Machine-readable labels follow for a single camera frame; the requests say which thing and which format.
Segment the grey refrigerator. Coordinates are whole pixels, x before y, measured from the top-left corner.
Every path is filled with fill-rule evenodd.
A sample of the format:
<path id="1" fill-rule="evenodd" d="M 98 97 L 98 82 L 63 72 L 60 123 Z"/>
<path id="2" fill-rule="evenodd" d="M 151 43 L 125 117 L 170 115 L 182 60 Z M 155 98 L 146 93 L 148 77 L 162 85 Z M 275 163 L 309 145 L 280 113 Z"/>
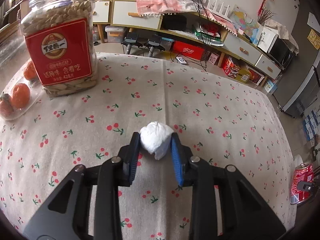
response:
<path id="1" fill-rule="evenodd" d="M 299 118 L 319 92 L 319 50 L 308 40 L 312 28 L 308 25 L 312 12 L 308 2 L 301 0 L 292 36 L 299 45 L 299 53 L 293 57 L 273 93 L 281 109 Z"/>

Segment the large red tin can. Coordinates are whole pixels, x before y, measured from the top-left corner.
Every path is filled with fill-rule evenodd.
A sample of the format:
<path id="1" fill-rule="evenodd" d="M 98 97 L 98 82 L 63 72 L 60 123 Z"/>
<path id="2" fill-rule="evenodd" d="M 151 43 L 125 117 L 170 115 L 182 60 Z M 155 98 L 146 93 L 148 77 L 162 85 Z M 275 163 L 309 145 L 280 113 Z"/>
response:
<path id="1" fill-rule="evenodd" d="M 314 172 L 311 163 L 302 163 L 295 168 L 290 191 L 291 205 L 301 204 L 311 196 L 313 178 Z"/>

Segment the white tissue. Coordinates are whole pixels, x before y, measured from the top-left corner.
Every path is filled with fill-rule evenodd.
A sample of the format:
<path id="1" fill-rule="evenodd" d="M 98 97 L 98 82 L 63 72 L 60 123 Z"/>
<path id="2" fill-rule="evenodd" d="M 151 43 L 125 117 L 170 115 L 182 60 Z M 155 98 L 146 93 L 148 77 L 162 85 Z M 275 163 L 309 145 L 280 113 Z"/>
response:
<path id="1" fill-rule="evenodd" d="M 162 159 L 170 145 L 174 130 L 161 122 L 153 121 L 140 129 L 140 143 L 156 160 Z"/>

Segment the orange tangerine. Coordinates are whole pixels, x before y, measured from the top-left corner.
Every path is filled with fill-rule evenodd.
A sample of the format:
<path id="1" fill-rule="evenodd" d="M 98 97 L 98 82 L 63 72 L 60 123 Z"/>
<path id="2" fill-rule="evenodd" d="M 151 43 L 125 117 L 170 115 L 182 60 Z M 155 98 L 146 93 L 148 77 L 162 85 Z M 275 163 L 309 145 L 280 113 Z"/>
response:
<path id="1" fill-rule="evenodd" d="M 30 89 L 25 83 L 14 85 L 11 91 L 11 104 L 16 108 L 24 108 L 30 101 Z"/>
<path id="2" fill-rule="evenodd" d="M 24 78 L 28 81 L 34 81 L 38 79 L 37 72 L 32 60 L 30 60 L 23 71 Z"/>
<path id="3" fill-rule="evenodd" d="M 8 118 L 14 112 L 14 109 L 11 105 L 11 96 L 7 93 L 1 94 L 1 103 L 0 103 L 1 116 Z"/>

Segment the white trash bin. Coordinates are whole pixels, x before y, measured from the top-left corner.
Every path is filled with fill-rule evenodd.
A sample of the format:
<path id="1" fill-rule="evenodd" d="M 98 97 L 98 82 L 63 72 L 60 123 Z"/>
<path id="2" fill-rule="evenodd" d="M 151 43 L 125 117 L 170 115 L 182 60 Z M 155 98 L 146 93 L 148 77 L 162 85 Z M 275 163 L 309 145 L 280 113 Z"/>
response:
<path id="1" fill-rule="evenodd" d="M 301 165 L 302 163 L 304 163 L 302 157 L 300 156 L 300 154 L 296 155 L 294 157 L 294 166 L 298 167 L 299 165 Z"/>

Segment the world map poster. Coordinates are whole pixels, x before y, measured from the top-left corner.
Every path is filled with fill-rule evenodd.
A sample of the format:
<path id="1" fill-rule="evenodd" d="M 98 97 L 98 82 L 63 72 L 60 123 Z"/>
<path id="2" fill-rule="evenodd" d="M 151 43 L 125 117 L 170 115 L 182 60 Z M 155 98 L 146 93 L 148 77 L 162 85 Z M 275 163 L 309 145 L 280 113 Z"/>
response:
<path id="1" fill-rule="evenodd" d="M 255 46 L 258 45 L 263 31 L 262 25 L 251 18 L 247 12 L 237 5 L 234 6 L 230 14 L 230 19 L 237 30 L 241 29 Z"/>

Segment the seed jar with red label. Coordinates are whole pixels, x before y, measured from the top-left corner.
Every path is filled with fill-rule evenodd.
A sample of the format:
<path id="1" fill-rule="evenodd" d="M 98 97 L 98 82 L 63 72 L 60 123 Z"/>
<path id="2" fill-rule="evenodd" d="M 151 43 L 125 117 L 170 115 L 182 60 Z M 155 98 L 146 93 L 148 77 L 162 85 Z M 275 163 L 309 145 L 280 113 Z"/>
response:
<path id="1" fill-rule="evenodd" d="M 46 93 L 63 96 L 97 84 L 95 0 L 29 0 L 21 32 Z"/>

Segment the cherry print tablecloth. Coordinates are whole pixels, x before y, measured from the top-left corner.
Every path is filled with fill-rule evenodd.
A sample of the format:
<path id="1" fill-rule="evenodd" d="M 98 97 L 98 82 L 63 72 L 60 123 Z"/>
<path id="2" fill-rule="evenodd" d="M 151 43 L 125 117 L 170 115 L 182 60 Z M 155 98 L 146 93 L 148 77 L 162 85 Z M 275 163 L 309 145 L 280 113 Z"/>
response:
<path id="1" fill-rule="evenodd" d="M 1 121 L 1 213 L 22 231 L 75 165 L 102 164 L 152 121 L 210 165 L 235 165 L 293 227 L 293 157 L 265 94 L 170 61 L 108 53 L 98 55 L 93 88 L 57 98 L 42 92 L 18 119 Z"/>

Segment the glass jar with wooden lid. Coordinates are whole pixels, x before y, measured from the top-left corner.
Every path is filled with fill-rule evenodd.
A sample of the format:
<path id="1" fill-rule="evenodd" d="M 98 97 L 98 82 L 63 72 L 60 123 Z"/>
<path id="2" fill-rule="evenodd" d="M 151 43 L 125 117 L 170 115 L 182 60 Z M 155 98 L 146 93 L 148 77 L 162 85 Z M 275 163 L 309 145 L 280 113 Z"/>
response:
<path id="1" fill-rule="evenodd" d="M 4 120 L 15 120 L 22 116 L 38 99 L 42 92 L 39 79 L 28 81 L 24 78 L 23 71 L 31 60 L 24 36 L 20 32 L 20 22 L 7 24 L 1 29 L 1 94 L 11 96 L 14 85 L 25 83 L 30 89 L 30 101 L 24 108 L 16 108 L 14 112 Z"/>

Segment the black microwave oven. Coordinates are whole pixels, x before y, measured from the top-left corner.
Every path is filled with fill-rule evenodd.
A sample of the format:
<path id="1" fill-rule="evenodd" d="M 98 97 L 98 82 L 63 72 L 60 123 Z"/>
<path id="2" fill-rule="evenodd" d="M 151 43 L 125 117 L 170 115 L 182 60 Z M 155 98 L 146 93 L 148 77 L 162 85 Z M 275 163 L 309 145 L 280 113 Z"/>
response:
<path id="1" fill-rule="evenodd" d="M 289 45 L 282 39 L 277 38 L 272 45 L 268 55 L 279 65 L 280 68 L 286 69 L 295 54 L 290 50 Z"/>

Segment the pink cloth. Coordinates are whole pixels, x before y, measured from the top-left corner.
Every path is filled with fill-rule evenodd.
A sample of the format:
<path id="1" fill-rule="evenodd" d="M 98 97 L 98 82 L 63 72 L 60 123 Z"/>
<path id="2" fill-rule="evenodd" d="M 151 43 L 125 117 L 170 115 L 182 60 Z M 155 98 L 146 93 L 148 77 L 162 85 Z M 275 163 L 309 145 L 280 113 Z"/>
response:
<path id="1" fill-rule="evenodd" d="M 196 0 L 136 0 L 137 13 L 139 16 L 156 16 L 163 14 L 178 14 L 194 12 L 205 19 L 219 23 L 227 31 L 237 36 L 234 25 L 224 18 L 215 15 L 206 9 L 200 1 Z"/>

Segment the red gift box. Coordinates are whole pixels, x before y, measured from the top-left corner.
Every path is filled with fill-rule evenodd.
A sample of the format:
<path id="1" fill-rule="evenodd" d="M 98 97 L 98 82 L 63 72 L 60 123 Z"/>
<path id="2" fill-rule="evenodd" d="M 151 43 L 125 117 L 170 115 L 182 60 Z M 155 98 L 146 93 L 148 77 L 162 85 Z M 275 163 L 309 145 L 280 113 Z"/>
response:
<path id="1" fill-rule="evenodd" d="M 204 59 L 203 48 L 194 46 L 188 43 L 184 43 L 181 41 L 175 41 L 173 43 L 172 51 L 195 60 Z"/>

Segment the long white TV cabinet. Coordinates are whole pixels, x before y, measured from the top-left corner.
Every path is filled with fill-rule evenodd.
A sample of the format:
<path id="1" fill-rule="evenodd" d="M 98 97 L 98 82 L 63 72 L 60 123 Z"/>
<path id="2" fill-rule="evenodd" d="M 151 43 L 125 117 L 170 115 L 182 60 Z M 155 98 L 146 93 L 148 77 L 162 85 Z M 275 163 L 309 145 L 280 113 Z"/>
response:
<path id="1" fill-rule="evenodd" d="M 139 16 L 135 0 L 96 0 L 93 23 L 102 28 L 103 24 L 126 27 L 166 34 L 175 40 L 197 42 L 246 62 L 252 69 L 275 80 L 281 68 L 266 53 L 252 44 L 244 34 L 239 34 L 229 24 L 216 16 L 186 12 Z"/>

